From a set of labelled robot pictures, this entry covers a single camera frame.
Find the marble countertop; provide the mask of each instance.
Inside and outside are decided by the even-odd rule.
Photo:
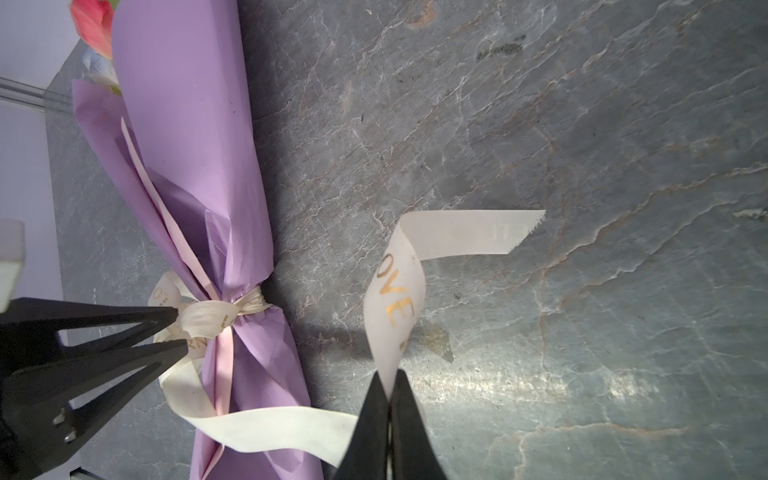
[[[403,367],[448,477],[764,475],[767,16],[761,0],[241,0],[276,241],[264,291],[313,404],[362,405],[361,300],[400,214],[546,209],[506,257],[424,264]],[[142,304],[164,261],[72,119],[48,116],[48,144],[65,299]],[[191,439],[153,386],[84,463],[186,478]]]

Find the white satin ribbon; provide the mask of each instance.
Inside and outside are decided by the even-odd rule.
[[[254,287],[238,300],[228,303],[221,300],[182,302],[182,297],[194,299],[192,293],[174,272],[166,272],[157,282],[147,304],[149,306],[172,306],[179,310],[179,316],[170,326],[154,336],[155,342],[185,339],[192,360],[205,356],[208,339],[216,338],[240,315],[263,312],[272,306],[261,294],[261,288]]]
[[[543,210],[460,210],[410,212],[400,217],[382,262],[363,302],[366,335],[387,396],[392,394],[397,365],[424,306],[421,260],[456,255],[506,254],[536,227]],[[177,280],[166,278],[153,292],[155,303],[181,306],[180,319],[193,308],[180,303]],[[180,331],[165,339],[212,338],[222,319],[237,306],[210,303],[206,315],[183,319]],[[168,405],[206,435],[238,452],[300,449],[338,466],[349,445],[357,417],[309,407],[276,407],[217,415],[203,390],[192,354],[161,377]]]

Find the gray marble surface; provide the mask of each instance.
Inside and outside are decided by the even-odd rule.
[[[400,214],[545,208],[506,257],[425,263],[403,365],[449,478],[766,477],[768,3],[241,0],[240,19],[265,292],[315,406],[362,404],[360,301]],[[65,299],[142,304],[164,261],[72,119],[48,142]],[[186,478],[191,438],[151,386],[84,463]]]

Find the white wall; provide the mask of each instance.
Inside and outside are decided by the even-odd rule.
[[[4,103],[0,103],[0,217],[24,222],[26,259],[14,297],[61,300],[45,117]]]
[[[69,0],[0,0],[0,77],[47,88],[77,43]]]

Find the metal screw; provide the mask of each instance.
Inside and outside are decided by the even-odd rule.
[[[64,420],[66,419],[67,419],[66,412],[64,411],[64,409],[61,409],[61,413],[59,413],[53,418],[53,424],[61,425],[62,423],[64,423]]]

